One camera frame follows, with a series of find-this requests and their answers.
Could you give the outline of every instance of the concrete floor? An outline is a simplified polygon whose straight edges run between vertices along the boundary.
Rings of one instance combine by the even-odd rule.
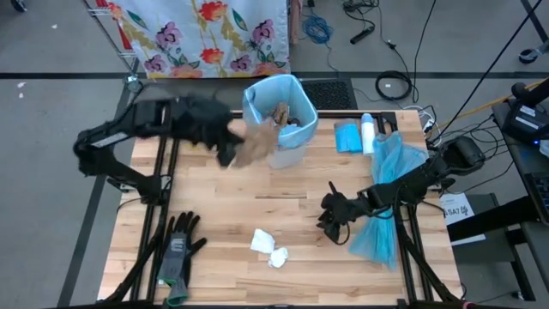
[[[348,40],[362,28],[359,21],[348,19],[340,8],[341,1],[317,0],[315,13],[334,27],[329,42],[333,48],[330,62],[342,75],[353,74],[353,86],[376,98],[374,79],[384,70],[403,70],[400,59],[384,45],[378,31],[350,45]],[[27,0],[29,11],[18,14],[8,1],[0,2],[0,73],[33,72],[124,72],[124,66],[108,45],[100,30],[78,1]],[[413,67],[421,28],[431,1],[382,0],[383,35]],[[526,15],[519,0],[439,1],[433,12],[418,57],[419,105],[434,105],[441,122],[452,117],[488,68],[504,43]],[[549,21],[549,3],[539,7],[537,15],[545,29]],[[376,10],[369,13],[379,25]],[[110,24],[109,31],[116,29]],[[494,72],[530,72],[531,79],[490,76],[480,86],[466,110],[506,95],[515,82],[534,82],[549,76],[549,57],[523,65],[516,55],[523,49],[540,44],[540,37],[529,22],[502,56]],[[317,78],[333,76],[328,67],[328,50],[308,39],[292,48],[293,71]],[[429,78],[429,73],[443,73],[444,79]],[[450,73],[465,73],[452,78]],[[0,80],[3,112],[0,129],[4,147],[0,151],[3,173],[0,173],[0,300],[6,308],[41,308],[56,306],[67,275],[76,239],[87,209],[94,179],[85,179],[77,170],[71,144],[83,129],[112,118],[123,89],[121,79],[92,80]],[[18,88],[19,82],[27,84]],[[239,107],[242,89],[252,81],[177,81],[173,88],[184,94],[190,91],[212,94],[233,107]],[[398,90],[398,83],[392,87]],[[355,94],[361,109],[397,108],[387,102],[370,102]],[[402,106],[411,104],[407,99]],[[458,120],[452,128],[478,123],[490,114],[484,110]],[[121,161],[127,161],[131,142],[117,146]],[[458,179],[452,188],[459,191],[501,173],[510,157],[502,154],[474,174]],[[512,167],[500,179],[482,185],[470,193],[495,192],[500,203],[523,196],[525,190],[515,185],[518,175]],[[116,218],[120,194],[110,186],[103,190],[80,275],[71,304],[92,303],[96,297],[106,260],[106,253]],[[526,246],[519,247],[538,301],[525,303],[509,296],[489,302],[493,305],[547,308],[549,295],[542,283]],[[468,287],[467,299],[479,301],[517,290],[507,264],[460,264],[462,282]]]

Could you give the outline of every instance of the floral fabric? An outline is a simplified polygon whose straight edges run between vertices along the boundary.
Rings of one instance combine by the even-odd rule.
[[[148,78],[289,73],[286,0],[112,0]]]

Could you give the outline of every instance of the floor mat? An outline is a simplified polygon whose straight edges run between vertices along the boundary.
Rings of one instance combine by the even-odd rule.
[[[353,85],[348,78],[302,81],[303,89],[317,110],[356,110]]]

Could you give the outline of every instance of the light blue bin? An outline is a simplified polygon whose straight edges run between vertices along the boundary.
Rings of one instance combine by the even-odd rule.
[[[298,79],[289,74],[265,78],[244,91],[244,121],[260,124],[281,102],[288,104],[289,117],[297,118],[301,127],[291,133],[279,134],[278,150],[269,161],[274,168],[299,163],[305,155],[305,145],[314,137],[318,126],[317,109]]]

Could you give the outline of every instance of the butcher block tabletop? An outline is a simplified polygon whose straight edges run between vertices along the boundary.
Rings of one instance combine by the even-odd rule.
[[[425,148],[418,113],[395,111],[395,114],[404,142]],[[322,213],[320,202],[329,193],[329,180],[350,198],[373,185],[371,158],[335,151],[337,121],[320,118],[303,162],[280,170],[271,169],[266,161],[242,169],[220,169],[214,155],[205,148],[181,143],[169,216],[194,211],[202,218],[195,240],[208,239],[192,259],[189,298],[185,304],[394,305],[397,299],[407,299],[400,256],[397,269],[390,270],[348,251],[367,218],[351,224],[351,239],[342,246],[332,243],[316,227],[317,217]],[[244,122],[234,120],[231,128],[242,132]],[[131,167],[145,175],[152,174],[158,143],[155,138],[137,140]],[[166,165],[170,148],[166,147]],[[137,193],[124,194],[121,203],[136,197]],[[439,204],[435,195],[428,196],[426,201]],[[100,299],[115,290],[136,261],[145,211],[145,205],[132,202],[118,212]],[[442,212],[423,204],[418,207],[417,216],[427,262],[454,295],[461,295]],[[152,228],[151,235],[156,226],[153,224]],[[268,255],[250,250],[256,228],[273,235],[277,247],[288,249],[289,258],[280,269],[268,266]],[[416,292],[421,299],[419,269],[410,259]],[[140,299],[145,298],[149,271],[150,265],[144,270]],[[160,284],[155,302],[161,303],[169,292],[168,286]]]

